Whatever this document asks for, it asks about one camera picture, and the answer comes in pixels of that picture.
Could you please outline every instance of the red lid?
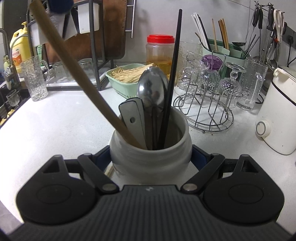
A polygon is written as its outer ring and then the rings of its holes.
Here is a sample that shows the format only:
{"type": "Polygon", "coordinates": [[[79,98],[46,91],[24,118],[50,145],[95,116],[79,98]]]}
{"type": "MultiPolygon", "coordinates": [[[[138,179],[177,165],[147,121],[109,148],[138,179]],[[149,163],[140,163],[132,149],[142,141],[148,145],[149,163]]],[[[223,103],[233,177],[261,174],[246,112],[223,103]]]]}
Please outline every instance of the red lid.
{"type": "Polygon", "coordinates": [[[151,34],[147,37],[147,42],[157,44],[173,44],[175,42],[175,38],[172,35],[151,34]]]}

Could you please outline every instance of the power outlet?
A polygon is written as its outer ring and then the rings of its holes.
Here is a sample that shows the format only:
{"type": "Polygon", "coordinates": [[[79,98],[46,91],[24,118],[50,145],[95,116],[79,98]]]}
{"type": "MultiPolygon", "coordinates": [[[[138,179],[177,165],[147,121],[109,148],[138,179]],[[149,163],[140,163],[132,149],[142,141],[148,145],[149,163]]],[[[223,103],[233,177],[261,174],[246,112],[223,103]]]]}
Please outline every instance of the power outlet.
{"type": "Polygon", "coordinates": [[[286,33],[283,35],[283,41],[285,43],[287,43],[288,45],[289,45],[289,41],[288,41],[289,36],[293,36],[294,42],[292,44],[292,48],[296,49],[296,33],[294,32],[293,29],[291,29],[291,28],[289,28],[289,26],[287,26],[286,33]]]}

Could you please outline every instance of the countertop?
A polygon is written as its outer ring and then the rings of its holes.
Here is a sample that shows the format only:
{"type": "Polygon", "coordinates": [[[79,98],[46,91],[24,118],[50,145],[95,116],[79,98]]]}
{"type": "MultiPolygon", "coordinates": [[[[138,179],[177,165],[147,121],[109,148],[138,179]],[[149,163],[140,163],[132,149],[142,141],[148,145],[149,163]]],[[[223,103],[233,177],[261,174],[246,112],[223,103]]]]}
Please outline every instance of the countertop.
{"type": "MultiPolygon", "coordinates": [[[[116,114],[124,98],[110,86],[100,92],[116,114]]],[[[296,232],[296,152],[281,155],[255,134],[255,118],[260,106],[251,112],[233,109],[234,124],[221,133],[202,133],[189,128],[192,143],[208,153],[226,158],[249,154],[282,189],[285,204],[278,223],[296,232]]],[[[113,127],[82,91],[49,92],[38,102],[29,99],[0,129],[0,201],[20,221],[15,197],[18,190],[53,155],[65,159],[83,153],[96,153],[105,147],[113,127]]],[[[189,166],[185,179],[197,170],[189,166]]],[[[121,180],[114,181],[122,186],[121,180]]]]}

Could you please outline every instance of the cutting board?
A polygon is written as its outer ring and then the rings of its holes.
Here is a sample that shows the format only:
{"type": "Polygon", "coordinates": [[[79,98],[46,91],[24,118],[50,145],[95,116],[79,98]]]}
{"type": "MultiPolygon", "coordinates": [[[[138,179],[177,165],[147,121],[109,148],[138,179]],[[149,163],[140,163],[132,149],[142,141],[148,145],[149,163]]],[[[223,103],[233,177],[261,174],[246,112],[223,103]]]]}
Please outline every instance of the cutting board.
{"type": "MultiPolygon", "coordinates": [[[[120,59],[125,54],[127,0],[104,0],[104,33],[106,58],[120,59]]],[[[97,58],[102,57],[101,33],[95,31],[97,58]]],[[[77,34],[65,41],[71,55],[78,61],[91,58],[90,33],[77,34]]],[[[60,61],[49,43],[45,44],[49,63],[60,61]]]]}

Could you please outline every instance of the detergent bottle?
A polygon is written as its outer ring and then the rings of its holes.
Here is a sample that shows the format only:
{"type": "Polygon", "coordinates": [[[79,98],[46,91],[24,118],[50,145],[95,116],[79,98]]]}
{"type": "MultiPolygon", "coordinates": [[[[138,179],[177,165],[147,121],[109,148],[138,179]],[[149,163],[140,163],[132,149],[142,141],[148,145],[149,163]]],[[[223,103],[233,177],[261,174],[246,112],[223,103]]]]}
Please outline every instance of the detergent bottle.
{"type": "MultiPolygon", "coordinates": [[[[12,47],[13,42],[19,37],[22,36],[23,34],[28,34],[27,31],[27,22],[23,22],[22,25],[24,26],[23,29],[19,29],[16,31],[12,39],[10,41],[10,47],[12,47]]],[[[17,73],[19,74],[20,77],[23,76],[22,73],[22,68],[20,66],[20,63],[23,61],[28,60],[31,58],[31,52],[30,52],[30,46],[29,46],[29,38],[28,37],[22,37],[19,38],[13,45],[12,48],[12,60],[13,63],[17,69],[17,73]]]]}

